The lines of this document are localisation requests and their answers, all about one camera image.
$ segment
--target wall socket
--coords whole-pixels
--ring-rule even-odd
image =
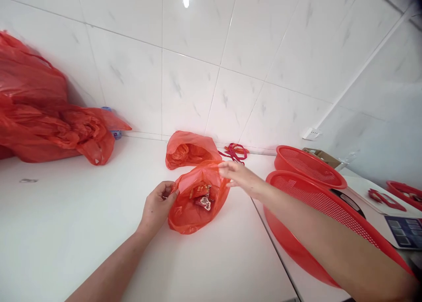
[[[313,127],[308,128],[303,134],[302,138],[306,140],[316,140],[322,131]]]

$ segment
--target red plastic basket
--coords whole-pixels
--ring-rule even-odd
[[[404,202],[409,203],[411,206],[417,208],[418,210],[422,211],[422,203],[412,200],[411,198],[405,196],[402,192],[405,193],[414,193],[418,197],[422,198],[422,191],[418,190],[414,187],[408,186],[405,183],[397,182],[397,181],[387,181],[387,190],[397,196],[398,198],[402,199]]]
[[[288,171],[273,171],[268,175],[266,181],[279,190],[301,200],[314,209],[319,210],[325,215],[328,215],[347,226],[379,248],[407,272],[413,274],[406,262],[390,243],[363,217],[329,190],[320,187],[308,178]],[[265,206],[264,213],[274,236],[299,266],[318,280],[333,287],[339,287],[296,237]]]
[[[328,189],[345,189],[347,182],[341,174],[321,159],[290,146],[278,146],[274,161],[277,170],[286,170],[305,176]]]

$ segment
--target red basket rim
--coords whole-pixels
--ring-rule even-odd
[[[416,189],[412,186],[408,186],[406,183],[401,183],[401,182],[397,182],[397,181],[387,181],[387,189],[394,194],[395,196],[397,196],[398,198],[400,198],[401,200],[403,200],[404,202],[406,202],[407,204],[410,204],[411,206],[413,206],[414,208],[422,211],[422,203],[421,202],[416,202],[415,200],[405,196],[403,194],[403,192],[401,192],[399,189],[400,187],[406,187],[406,189],[413,191],[413,193],[416,193],[418,195],[422,195],[422,191],[419,189]]]
[[[398,181],[391,181],[391,180],[386,181],[386,183],[387,183],[388,186],[391,186],[392,188],[394,188],[396,190],[398,190],[397,188],[400,189],[400,186],[405,186],[409,190],[413,190],[415,192],[418,192],[420,195],[422,195],[422,191],[421,190],[419,190],[417,188],[414,188],[412,186],[409,186],[406,183],[402,183],[402,182],[398,182]]]
[[[267,178],[266,182],[271,184],[271,180],[275,176],[279,175],[288,175],[299,180],[302,180],[306,184],[310,184],[315,187],[317,190],[322,192],[325,196],[329,197],[332,201],[334,201],[338,206],[340,206],[343,210],[345,210],[348,214],[350,214],[357,222],[361,225],[362,228],[366,230],[366,232],[372,237],[372,239],[377,243],[379,249],[390,257],[394,262],[396,262],[399,266],[401,266],[404,270],[406,270],[411,275],[414,275],[410,267],[404,261],[404,259],[399,255],[396,249],[373,227],[366,219],[360,216],[355,210],[352,210],[349,206],[346,207],[346,204],[340,200],[335,194],[330,192],[327,189],[322,188],[320,185],[312,181],[311,179],[304,177],[302,175],[296,174],[291,171],[284,171],[284,170],[276,170],[271,172]]]
[[[325,183],[325,182],[323,182],[323,181],[320,181],[320,180],[318,180],[318,179],[316,179],[316,178],[313,178],[313,177],[311,177],[311,176],[307,175],[306,173],[304,173],[303,171],[301,171],[300,169],[298,169],[298,168],[296,168],[294,165],[292,165],[290,162],[288,162],[288,161],[287,161],[287,159],[286,159],[286,158],[284,158],[284,157],[281,155],[281,153],[280,153],[280,149],[282,149],[282,148],[286,148],[286,149],[294,150],[294,151],[296,151],[296,152],[298,152],[298,153],[300,153],[300,154],[302,154],[302,155],[304,155],[304,156],[307,156],[307,157],[309,157],[309,158],[312,158],[314,161],[318,162],[320,165],[322,165],[322,166],[326,167],[329,171],[331,171],[331,172],[333,173],[333,175],[334,175],[334,176],[335,176],[338,180],[340,180],[341,184],[340,184],[340,185],[333,185],[333,184]],[[289,164],[291,167],[293,167],[293,168],[294,168],[297,172],[300,172],[302,176],[307,177],[307,178],[309,178],[309,179],[313,180],[314,182],[317,182],[318,184],[321,184],[321,185],[327,186],[327,187],[329,187],[329,188],[331,188],[331,189],[339,189],[339,190],[342,190],[342,189],[347,188],[347,181],[343,178],[343,176],[342,176],[341,174],[339,174],[339,172],[338,172],[338,171],[336,171],[336,170],[335,170],[335,169],[333,169],[332,167],[328,166],[325,162],[323,162],[321,159],[319,159],[319,158],[317,158],[317,157],[313,156],[312,154],[307,153],[307,152],[304,152],[303,150],[297,149],[297,148],[295,148],[295,147],[287,146],[287,145],[280,145],[280,146],[277,146],[276,151],[277,151],[277,156],[278,156],[278,157],[282,158],[282,159],[283,159],[283,160],[284,160],[287,164]]]

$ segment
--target hand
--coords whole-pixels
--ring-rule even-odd
[[[171,206],[179,194],[179,189],[170,194],[175,183],[161,182],[147,197],[137,232],[153,238],[167,219]]]
[[[271,189],[271,185],[240,163],[225,161],[220,163],[218,167],[220,168],[220,176],[232,180],[227,184],[228,187],[239,186],[254,199],[262,201],[262,198],[267,194],[267,190]]]

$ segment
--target red string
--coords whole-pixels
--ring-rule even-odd
[[[247,158],[247,153],[249,153],[249,150],[247,150],[246,148],[244,148],[242,145],[235,144],[235,143],[231,143],[229,145],[229,147],[225,147],[225,149],[226,149],[225,153],[227,153],[228,155],[223,154],[222,152],[219,151],[220,155],[222,155],[224,157],[229,157],[233,161],[236,161],[238,163],[241,163],[241,164],[245,165],[245,163],[243,161],[241,161],[241,160],[245,160]],[[238,153],[243,153],[244,156],[243,157],[239,157],[237,155]]]

